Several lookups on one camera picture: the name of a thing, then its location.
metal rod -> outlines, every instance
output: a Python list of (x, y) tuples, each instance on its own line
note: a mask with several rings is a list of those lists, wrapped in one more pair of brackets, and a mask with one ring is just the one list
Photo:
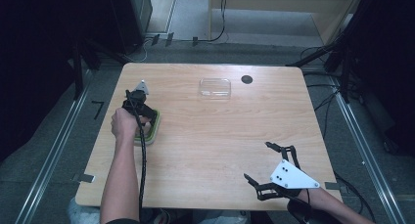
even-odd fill
[[(330, 77), (330, 80), (333, 84), (339, 85), (339, 81), (336, 78)], [(346, 104), (342, 96), (339, 95), (337, 95), (337, 101), (391, 223), (405, 224), (405, 218), (396, 202), (393, 191), (378, 162), (376, 162), (350, 105)]]
[(86, 94), (88, 92), (89, 85), (92, 80), (91, 70), (87, 70), (85, 73), (86, 85), (83, 91), (80, 93), (80, 96), (77, 100), (73, 101), (69, 113), (58, 133), (57, 138), (49, 152), (49, 155), (46, 157), (43, 166), (37, 175), (35, 181), (31, 185), (31, 188), (27, 194), (24, 205), (21, 209), (21, 212), (16, 220), (16, 223), (30, 223), (33, 217), (34, 212), (39, 205), (40, 200), (43, 197), (43, 193), (46, 190), (46, 187), (49, 184), (49, 181), (52, 177), (53, 171), (56, 167), (56, 164), (61, 157), (61, 153), (65, 148), (68, 136), (73, 128), (74, 122), (80, 112), (80, 109), (83, 106), (85, 101)]

clear plastic container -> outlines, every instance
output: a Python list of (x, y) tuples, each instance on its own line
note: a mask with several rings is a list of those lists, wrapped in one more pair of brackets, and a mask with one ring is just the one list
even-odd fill
[(199, 84), (203, 99), (230, 99), (231, 81), (225, 78), (203, 78)]

wooden table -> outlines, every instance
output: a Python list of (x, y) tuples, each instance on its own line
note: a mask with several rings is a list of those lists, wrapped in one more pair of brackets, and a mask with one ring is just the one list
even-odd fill
[[(332, 42), (348, 14), (360, 0), (226, 0), (226, 9), (311, 13), (323, 44)], [(220, 9), (221, 0), (208, 1), (208, 35), (211, 35), (211, 10)]]
[[(241, 81), (250, 75), (253, 83)], [(228, 78), (229, 100), (198, 95), (202, 78)], [(319, 181), (335, 182), (307, 89), (296, 67), (127, 64), (98, 134), (76, 202), (100, 205), (114, 155), (111, 116), (144, 79), (146, 104), (161, 112), (154, 144), (147, 147), (146, 207), (286, 210), (286, 199), (260, 202), (244, 173), (259, 183), (281, 161), (264, 142), (297, 148), (301, 168)], [(141, 149), (135, 150), (141, 177)], [(338, 191), (329, 191), (339, 200)]]

black sleeve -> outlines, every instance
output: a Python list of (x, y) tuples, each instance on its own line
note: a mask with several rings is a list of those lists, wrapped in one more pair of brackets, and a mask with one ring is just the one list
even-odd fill
[(140, 224), (140, 222), (136, 220), (127, 219), (127, 218), (121, 218), (121, 219), (108, 222), (107, 224)]

black circular hole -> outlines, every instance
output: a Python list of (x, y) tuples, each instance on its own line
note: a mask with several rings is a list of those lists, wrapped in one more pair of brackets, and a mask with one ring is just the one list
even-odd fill
[(253, 78), (250, 75), (244, 75), (241, 78), (242, 82), (246, 83), (246, 84), (251, 84), (253, 83)]

